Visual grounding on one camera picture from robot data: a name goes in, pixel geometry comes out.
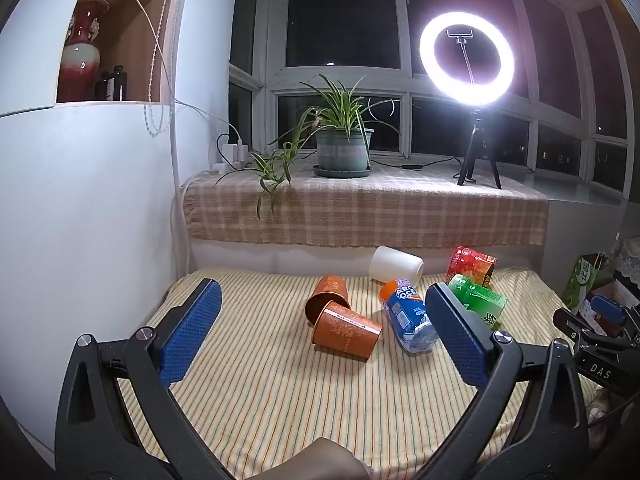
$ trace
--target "shelf niche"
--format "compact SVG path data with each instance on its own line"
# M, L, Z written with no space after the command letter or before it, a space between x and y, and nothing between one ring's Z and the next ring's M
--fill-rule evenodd
M148 21L135 0L107 0L109 10L99 19L100 32L94 40L94 45L100 50L101 72L111 73L116 65L122 65L127 73L127 101L148 101L149 73L154 50L154 34L151 32ZM140 0L151 19L154 28L160 22L162 2L164 0ZM164 38L167 30L173 30L173 23L167 27L171 20L171 5L173 0L167 0L162 19L159 43L168 60L170 56L164 49ZM156 52L154 65L154 78L151 87L151 101L160 102L160 87L162 77L162 62ZM90 89L84 98L85 101L94 101L94 88Z

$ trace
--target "copper cup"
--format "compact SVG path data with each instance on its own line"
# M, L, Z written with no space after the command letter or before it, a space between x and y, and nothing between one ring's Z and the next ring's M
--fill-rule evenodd
M382 325L330 301L316 321L311 342L368 359L380 332Z
M351 309L344 278L329 274L320 278L314 293L306 300L305 314L311 324L316 324L324 306L330 301Z

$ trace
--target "screw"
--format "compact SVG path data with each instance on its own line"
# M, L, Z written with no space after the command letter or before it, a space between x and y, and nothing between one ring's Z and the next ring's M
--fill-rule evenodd
M78 346L87 346L91 342L91 336L89 334L82 334L78 338Z
M154 334L154 330L149 328L148 326L143 326L140 330L136 332L136 339L139 341L148 341L152 338Z
M513 337L509 332L505 332L504 330L497 330L494 332L494 337L498 343L510 343L513 341Z

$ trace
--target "bottle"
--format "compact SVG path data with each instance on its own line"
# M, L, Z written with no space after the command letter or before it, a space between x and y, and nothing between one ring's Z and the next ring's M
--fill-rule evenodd
M107 101L127 100L127 73L122 65L116 65L107 83Z
M507 298L497 292L476 285L468 277L456 274L449 282L449 290L467 310L478 314L491 328L507 304Z
M100 79L95 84L95 100L106 101L107 100L107 84L109 81L109 72L102 72Z
M427 317L424 301L409 280L391 280L378 293L378 301L407 352L431 350L438 334Z

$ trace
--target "ring light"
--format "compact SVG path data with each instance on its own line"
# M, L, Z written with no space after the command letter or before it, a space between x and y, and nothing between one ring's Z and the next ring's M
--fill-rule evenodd
M476 28L494 43L500 57L500 72L493 81L487 84L459 81L440 67L435 53L436 38L445 28L453 25ZM448 12L431 20L420 37L420 58L427 74L441 92L471 106L494 102L507 91L513 79L513 52L505 37L487 20L467 12Z

